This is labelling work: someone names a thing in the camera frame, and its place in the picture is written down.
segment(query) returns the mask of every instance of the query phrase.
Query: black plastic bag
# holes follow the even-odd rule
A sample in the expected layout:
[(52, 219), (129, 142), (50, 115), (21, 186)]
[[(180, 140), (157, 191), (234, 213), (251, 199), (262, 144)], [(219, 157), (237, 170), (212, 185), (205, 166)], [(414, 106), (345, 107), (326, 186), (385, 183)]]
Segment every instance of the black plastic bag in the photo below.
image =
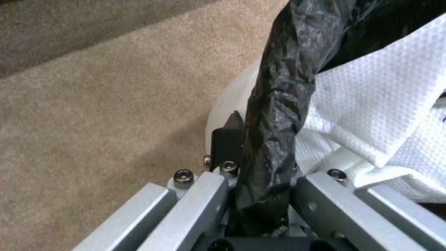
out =
[(379, 50), (444, 13), (444, 0), (291, 0), (275, 19), (248, 101), (244, 153), (228, 233), (287, 223), (294, 137), (314, 75)]
[(286, 223), (294, 137), (314, 75), (337, 52), (354, 2), (291, 0), (275, 19), (248, 101), (231, 234), (259, 235)]

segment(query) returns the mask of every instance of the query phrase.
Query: beige carpet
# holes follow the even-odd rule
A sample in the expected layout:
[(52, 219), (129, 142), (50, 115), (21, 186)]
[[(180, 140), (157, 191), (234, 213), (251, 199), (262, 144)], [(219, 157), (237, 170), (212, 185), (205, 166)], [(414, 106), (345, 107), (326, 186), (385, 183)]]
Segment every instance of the beige carpet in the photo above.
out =
[(0, 79), (0, 250), (69, 250), (147, 182), (200, 172), (212, 102), (283, 4), (217, 1)]

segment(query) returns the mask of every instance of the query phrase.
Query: silver metal frame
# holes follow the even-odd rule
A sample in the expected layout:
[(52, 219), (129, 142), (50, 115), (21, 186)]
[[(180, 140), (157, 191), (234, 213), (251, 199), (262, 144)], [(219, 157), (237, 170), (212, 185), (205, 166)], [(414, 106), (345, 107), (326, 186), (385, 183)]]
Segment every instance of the silver metal frame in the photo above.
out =
[(446, 222), (389, 186), (357, 190), (355, 195), (428, 250), (446, 249)]
[(176, 202), (175, 192), (149, 183), (73, 250), (136, 250)]
[(203, 232), (217, 229), (228, 194), (224, 177), (202, 173), (138, 250), (189, 251)]
[(290, 204), (320, 237), (341, 233), (360, 250), (424, 250), (326, 173), (298, 179)]

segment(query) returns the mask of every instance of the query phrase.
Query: bolt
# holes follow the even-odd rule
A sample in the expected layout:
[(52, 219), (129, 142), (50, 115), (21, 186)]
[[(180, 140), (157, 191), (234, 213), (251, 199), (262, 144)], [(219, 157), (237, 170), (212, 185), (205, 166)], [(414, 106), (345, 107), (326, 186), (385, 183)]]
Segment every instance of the bolt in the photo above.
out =
[(232, 161), (225, 161), (220, 166), (220, 174), (228, 179), (237, 177), (238, 173), (239, 173), (239, 168)]
[(203, 157), (203, 169), (205, 171), (211, 170), (211, 156), (210, 155), (205, 155)]
[(343, 185), (347, 181), (347, 175), (339, 169), (330, 169), (328, 170), (327, 174), (330, 175), (335, 181), (338, 181)]
[(173, 175), (173, 185), (178, 189), (188, 189), (194, 183), (194, 173), (188, 169), (178, 170)]

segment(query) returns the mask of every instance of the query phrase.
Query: hex socket bolt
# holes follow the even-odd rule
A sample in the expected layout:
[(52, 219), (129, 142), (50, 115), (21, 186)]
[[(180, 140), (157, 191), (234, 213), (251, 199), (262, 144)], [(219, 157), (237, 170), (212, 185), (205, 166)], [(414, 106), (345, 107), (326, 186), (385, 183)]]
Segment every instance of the hex socket bolt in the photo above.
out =
[(173, 185), (178, 189), (188, 189), (194, 183), (194, 173), (189, 169), (178, 170), (173, 175)]
[(220, 174), (228, 179), (237, 177), (239, 174), (238, 166), (232, 161), (225, 161), (220, 166)]
[(327, 174), (342, 185), (345, 185), (345, 183), (347, 182), (347, 174), (339, 169), (330, 169), (328, 170)]

